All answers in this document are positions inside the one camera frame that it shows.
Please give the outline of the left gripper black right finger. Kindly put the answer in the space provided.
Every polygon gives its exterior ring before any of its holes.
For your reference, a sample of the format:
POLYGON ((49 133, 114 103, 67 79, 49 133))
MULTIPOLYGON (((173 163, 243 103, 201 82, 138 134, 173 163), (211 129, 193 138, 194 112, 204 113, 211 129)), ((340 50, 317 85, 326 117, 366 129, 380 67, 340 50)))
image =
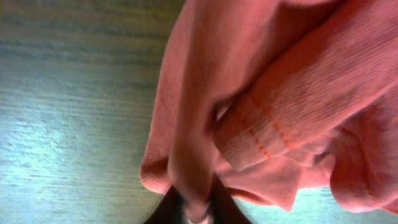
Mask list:
POLYGON ((251 224, 217 175, 213 177, 211 204, 214 224, 251 224))

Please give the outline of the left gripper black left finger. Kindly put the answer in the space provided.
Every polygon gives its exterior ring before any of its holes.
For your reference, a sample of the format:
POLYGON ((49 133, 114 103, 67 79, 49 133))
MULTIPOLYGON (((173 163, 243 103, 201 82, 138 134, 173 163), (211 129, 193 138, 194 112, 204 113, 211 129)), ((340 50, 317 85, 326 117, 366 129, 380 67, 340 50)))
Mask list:
POLYGON ((172 185, 144 224, 183 224, 183 197, 172 185))

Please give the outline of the red t-shirt with white print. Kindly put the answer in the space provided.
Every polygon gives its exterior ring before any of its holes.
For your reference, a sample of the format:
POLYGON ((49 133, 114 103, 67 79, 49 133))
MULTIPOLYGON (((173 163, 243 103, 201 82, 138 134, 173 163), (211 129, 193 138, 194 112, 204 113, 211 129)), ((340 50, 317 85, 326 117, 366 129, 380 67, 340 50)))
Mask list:
POLYGON ((221 189, 289 211, 328 186, 397 213, 397 1, 185 1, 140 175, 192 222, 221 189))

